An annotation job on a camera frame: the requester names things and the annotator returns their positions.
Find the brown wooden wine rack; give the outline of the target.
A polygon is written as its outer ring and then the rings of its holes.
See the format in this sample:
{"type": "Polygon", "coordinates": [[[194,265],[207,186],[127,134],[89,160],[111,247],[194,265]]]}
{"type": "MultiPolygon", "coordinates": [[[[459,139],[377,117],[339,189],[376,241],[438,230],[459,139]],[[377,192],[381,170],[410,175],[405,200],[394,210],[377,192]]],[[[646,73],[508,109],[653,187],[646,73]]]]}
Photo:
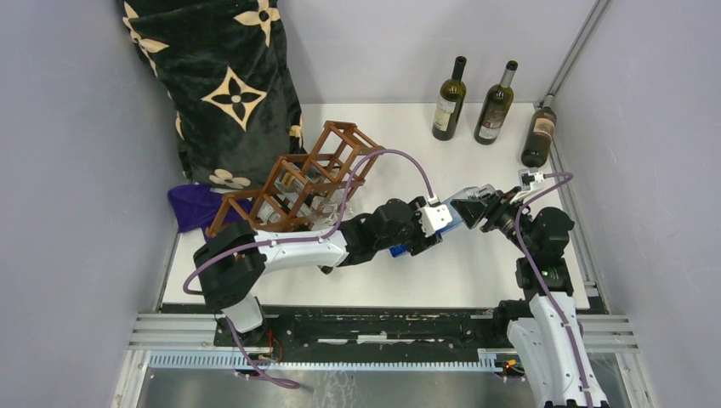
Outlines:
{"type": "Polygon", "coordinates": [[[309,230],[321,222],[310,224],[306,218],[296,216],[298,209],[310,193],[340,191],[343,196],[345,182],[350,182],[347,197],[365,183],[366,175],[376,162],[372,153],[383,147],[363,133],[352,122],[327,121],[324,123],[318,141],[309,153],[279,156],[264,186],[258,190],[247,190],[223,194],[223,202],[218,215],[210,227],[205,230],[207,237],[213,238],[228,228],[230,216],[238,216],[257,230],[287,232],[307,228],[309,230]],[[258,210],[265,200],[279,190],[274,186],[275,179],[282,170],[288,170],[303,185],[299,199],[289,213],[275,203],[271,205],[281,214],[281,221],[263,224],[258,218],[258,210]]]}

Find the green wine bottle black cap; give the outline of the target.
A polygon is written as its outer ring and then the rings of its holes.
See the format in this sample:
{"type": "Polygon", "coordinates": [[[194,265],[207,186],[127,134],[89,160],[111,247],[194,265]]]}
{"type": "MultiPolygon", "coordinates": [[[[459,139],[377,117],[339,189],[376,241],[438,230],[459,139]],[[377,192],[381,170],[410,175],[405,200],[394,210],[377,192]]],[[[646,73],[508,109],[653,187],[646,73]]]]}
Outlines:
{"type": "Polygon", "coordinates": [[[466,64],[465,56],[457,56],[451,77],[445,80],[440,87],[432,127],[432,134],[438,140],[448,141],[455,135],[467,94],[467,87],[463,82],[466,64]]]}

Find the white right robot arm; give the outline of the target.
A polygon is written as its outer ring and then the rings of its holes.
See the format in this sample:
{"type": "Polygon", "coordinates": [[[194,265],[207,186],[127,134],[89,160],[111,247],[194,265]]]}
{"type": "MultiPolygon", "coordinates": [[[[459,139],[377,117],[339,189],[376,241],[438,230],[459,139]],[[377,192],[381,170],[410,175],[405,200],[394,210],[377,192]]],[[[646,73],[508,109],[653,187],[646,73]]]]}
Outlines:
{"type": "Polygon", "coordinates": [[[470,228],[502,233],[522,253],[515,277],[524,297],[501,301],[493,311],[493,340],[514,346],[537,407],[607,407],[582,339],[574,288],[565,261],[574,222],[557,207],[529,214],[513,192],[454,199],[470,228]]]}

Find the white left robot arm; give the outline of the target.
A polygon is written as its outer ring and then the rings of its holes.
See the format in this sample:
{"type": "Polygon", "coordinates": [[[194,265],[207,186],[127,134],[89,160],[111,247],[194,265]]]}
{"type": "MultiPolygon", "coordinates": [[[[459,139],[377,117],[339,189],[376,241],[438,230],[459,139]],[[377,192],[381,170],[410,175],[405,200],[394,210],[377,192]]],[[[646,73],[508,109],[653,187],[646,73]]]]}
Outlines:
{"type": "Polygon", "coordinates": [[[317,231],[272,232],[254,229],[246,220],[223,229],[193,256],[205,305],[230,318],[236,337],[247,346],[265,340],[267,324],[252,288],[264,274],[306,266],[337,268],[371,261],[391,247],[433,246],[452,221],[448,206],[419,196],[391,199],[372,213],[362,213],[317,231]]]}

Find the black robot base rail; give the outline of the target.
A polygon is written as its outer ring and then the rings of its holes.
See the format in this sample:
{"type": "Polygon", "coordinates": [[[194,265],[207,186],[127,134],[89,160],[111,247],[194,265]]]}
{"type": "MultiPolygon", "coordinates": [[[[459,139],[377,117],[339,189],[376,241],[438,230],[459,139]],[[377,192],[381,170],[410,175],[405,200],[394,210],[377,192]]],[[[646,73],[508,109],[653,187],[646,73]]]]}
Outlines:
{"type": "Polygon", "coordinates": [[[531,317],[522,300],[493,309],[265,306],[260,327],[239,336],[282,363],[461,363],[481,349],[510,349],[508,325],[531,317]]]}

